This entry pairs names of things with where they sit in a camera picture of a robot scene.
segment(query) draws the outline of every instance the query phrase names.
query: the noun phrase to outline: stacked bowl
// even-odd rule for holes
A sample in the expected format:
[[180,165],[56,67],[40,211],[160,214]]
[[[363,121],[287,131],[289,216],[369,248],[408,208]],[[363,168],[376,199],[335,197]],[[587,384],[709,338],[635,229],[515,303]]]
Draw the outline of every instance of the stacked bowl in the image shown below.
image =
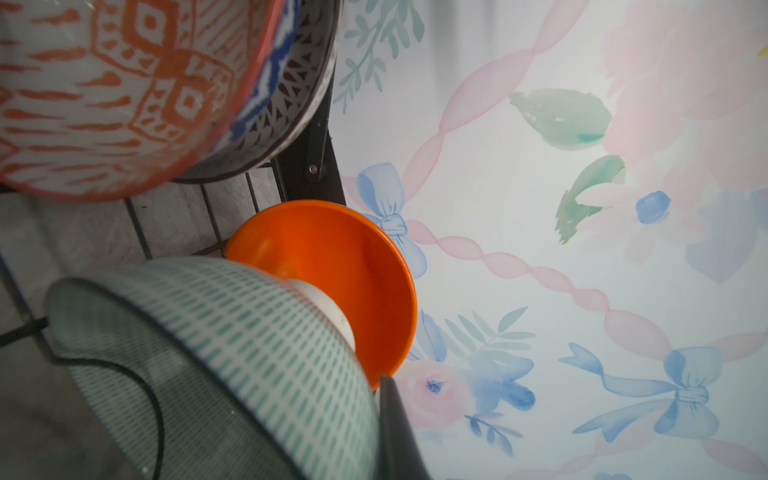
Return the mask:
[[0,182],[103,201],[269,160],[328,88],[341,0],[3,2]]

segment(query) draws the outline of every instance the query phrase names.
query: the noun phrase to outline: blue ribbon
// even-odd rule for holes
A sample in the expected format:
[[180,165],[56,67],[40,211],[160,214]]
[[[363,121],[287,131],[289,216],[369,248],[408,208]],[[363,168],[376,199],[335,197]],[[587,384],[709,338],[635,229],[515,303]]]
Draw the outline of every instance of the blue ribbon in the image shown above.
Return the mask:
[[395,167],[389,162],[368,167],[357,176],[356,184],[362,201],[374,213],[364,215],[392,238],[406,259],[413,278],[424,275],[427,259],[422,249],[406,236],[408,227],[400,217],[406,204],[406,192]]
[[574,355],[560,361],[599,375],[608,392],[628,397],[675,392],[674,399],[649,400],[595,417],[575,429],[574,433],[601,429],[606,442],[610,443],[633,422],[663,408],[667,411],[654,426],[656,433],[661,435],[706,439],[720,427],[717,417],[704,406],[710,399],[707,386],[720,377],[723,368],[718,348],[697,346],[671,352],[664,359],[664,371],[673,382],[669,383],[606,375],[603,364],[592,352],[576,343],[569,346]]

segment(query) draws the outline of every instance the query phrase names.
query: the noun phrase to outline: black and white patterned bowl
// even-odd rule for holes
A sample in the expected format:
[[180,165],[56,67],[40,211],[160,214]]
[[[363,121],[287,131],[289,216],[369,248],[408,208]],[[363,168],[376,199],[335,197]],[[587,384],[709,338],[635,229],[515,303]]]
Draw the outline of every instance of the black and white patterned bowl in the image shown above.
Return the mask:
[[336,60],[336,31],[343,0],[301,0],[299,23],[277,89],[240,142],[195,164],[174,181],[223,180],[265,163],[285,150],[323,101]]

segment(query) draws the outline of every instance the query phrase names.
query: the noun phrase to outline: floral tablecloth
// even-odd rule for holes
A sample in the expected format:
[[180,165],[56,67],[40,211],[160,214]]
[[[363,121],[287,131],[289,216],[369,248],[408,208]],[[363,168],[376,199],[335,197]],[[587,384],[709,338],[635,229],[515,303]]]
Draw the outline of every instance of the floral tablecloth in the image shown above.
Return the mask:
[[435,480],[768,478],[768,2],[347,0],[339,42]]

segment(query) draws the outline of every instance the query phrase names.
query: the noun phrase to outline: large pink flower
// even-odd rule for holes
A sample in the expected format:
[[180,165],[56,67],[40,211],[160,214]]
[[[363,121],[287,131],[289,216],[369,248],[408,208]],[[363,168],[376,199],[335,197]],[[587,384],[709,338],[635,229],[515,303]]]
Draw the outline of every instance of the large pink flower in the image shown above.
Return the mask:
[[690,245],[707,234],[707,223],[693,213],[698,192],[677,187],[677,170],[666,175],[653,161],[630,170],[626,184],[598,184],[576,197],[582,205],[603,207],[583,219],[578,230],[591,231],[599,247],[627,241],[624,253],[643,263],[657,238]]
[[446,364],[432,360],[406,362],[395,381],[414,429],[447,429],[464,416],[472,400],[466,380]]
[[[607,76],[614,83],[610,94],[621,92],[616,114],[603,145],[627,164],[644,161],[665,151],[694,126],[696,141],[707,148],[734,154],[706,161],[712,178],[727,165],[750,164],[747,153],[765,142],[764,104],[757,102],[768,88],[768,58],[760,52],[768,44],[768,2],[765,0],[711,1],[689,11],[649,0],[635,2],[624,24],[604,43]],[[701,134],[730,125],[730,115],[760,111],[756,124],[729,128],[732,134]],[[768,170],[743,169],[751,187],[768,186]],[[730,178],[729,187],[740,186]]]

